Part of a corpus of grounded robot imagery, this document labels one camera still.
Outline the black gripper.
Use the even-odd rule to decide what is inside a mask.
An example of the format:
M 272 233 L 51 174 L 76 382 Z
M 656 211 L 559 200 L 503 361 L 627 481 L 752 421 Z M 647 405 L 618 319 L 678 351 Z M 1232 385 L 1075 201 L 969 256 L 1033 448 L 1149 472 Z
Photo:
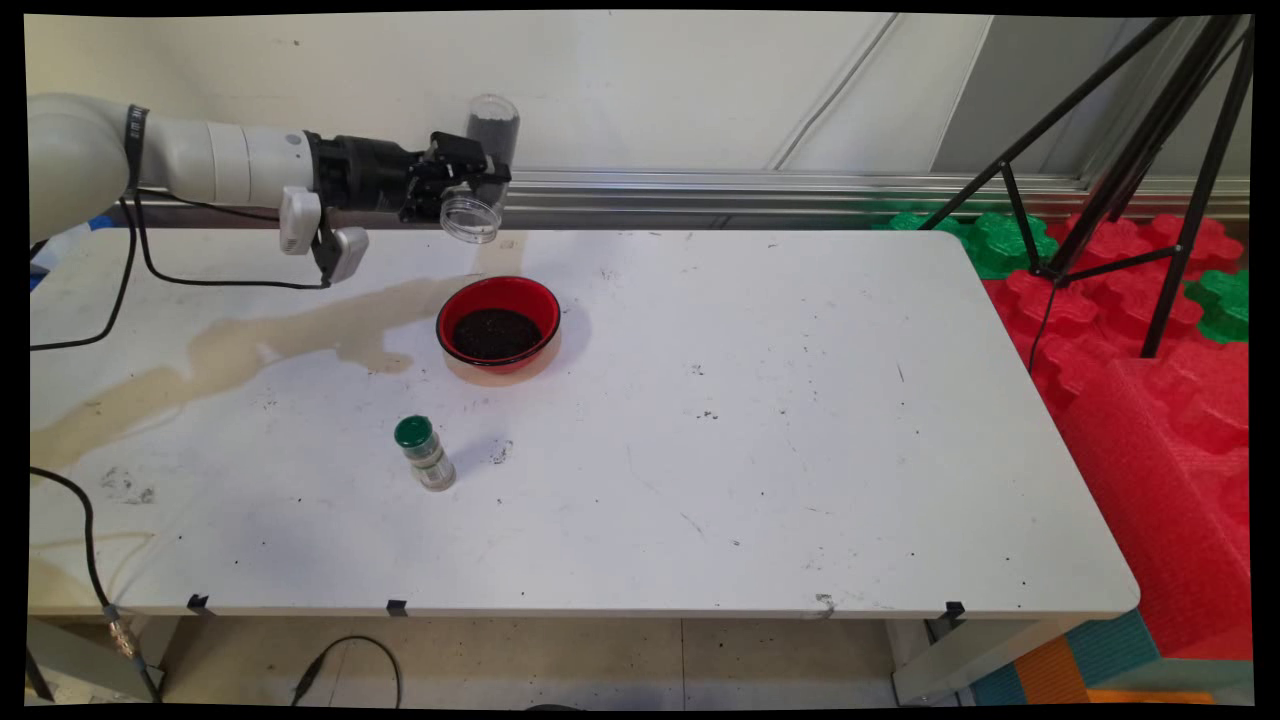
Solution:
M 339 135 L 305 138 L 312 191 L 324 210 L 396 215 L 403 223 L 499 225 L 509 169 L 489 163 L 483 145 L 431 132 L 428 155 L 376 138 Z

